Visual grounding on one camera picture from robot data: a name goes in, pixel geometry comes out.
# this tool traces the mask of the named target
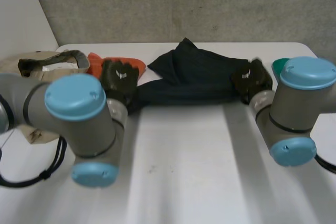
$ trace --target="tan cloth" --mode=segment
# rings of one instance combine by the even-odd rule
[[[59,56],[62,54],[70,55],[66,62],[68,63],[77,63],[79,66],[78,69],[55,69],[47,72],[42,71],[42,65],[46,59],[51,59],[51,57]],[[17,73],[23,74],[24,71],[19,70],[18,63],[23,59],[33,59],[38,60],[39,64],[32,71],[28,71],[29,78],[35,78],[38,80],[52,82],[60,77],[70,75],[72,73],[85,73],[90,67],[90,63],[87,57],[77,51],[66,51],[66,52],[52,52],[52,51],[38,51],[30,52],[26,54],[20,54],[18,56],[10,57],[0,61],[0,73]],[[41,131],[39,129],[27,126],[20,125],[18,129],[21,130],[25,138],[30,144],[41,144],[51,142],[59,137],[58,134],[52,132]]]

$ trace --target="gray robot arm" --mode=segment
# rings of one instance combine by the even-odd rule
[[[76,156],[75,182],[111,185],[118,174],[126,107],[107,99],[100,82],[73,74],[53,83],[0,75],[0,134],[20,124],[64,137]]]
[[[298,57],[284,66],[276,92],[264,90],[253,96],[249,106],[279,165],[303,165],[316,156],[310,132],[319,114],[336,112],[335,82],[334,64]]]

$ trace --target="white logo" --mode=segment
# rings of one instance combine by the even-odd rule
[[[242,79],[248,79],[248,77],[250,76],[250,74],[251,74],[251,70],[249,70],[247,74],[243,74],[242,75]]]
[[[115,71],[115,73],[117,74],[117,76],[118,76],[120,79],[123,79],[123,78],[127,77],[127,74],[126,74],[126,73],[119,73],[117,70]]]

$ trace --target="beige fabric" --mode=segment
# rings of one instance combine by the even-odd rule
[[[8,59],[4,59],[0,61],[0,73],[17,73],[20,74],[18,69],[18,62],[20,59],[34,59],[34,60],[44,60],[52,56],[56,56],[60,54],[60,52],[52,52],[52,51],[38,51],[38,52],[30,52],[26,54],[20,54],[15,57],[10,57]],[[74,57],[70,58],[67,62],[77,63]],[[52,82],[60,77],[67,76],[73,73],[86,73],[90,66],[89,61],[87,60],[87,67],[78,68],[78,69],[55,69],[52,71],[42,72],[42,69],[34,69],[29,78],[35,78],[41,81]],[[59,137],[58,134],[52,132],[41,131],[39,129],[27,126],[20,125],[18,129],[21,130],[25,138],[30,144],[41,144],[51,142]]]

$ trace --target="concrete wall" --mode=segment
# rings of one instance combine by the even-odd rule
[[[0,60],[58,47],[38,0],[0,0],[0,8]]]
[[[40,0],[60,45],[297,41],[336,52],[336,0]]]

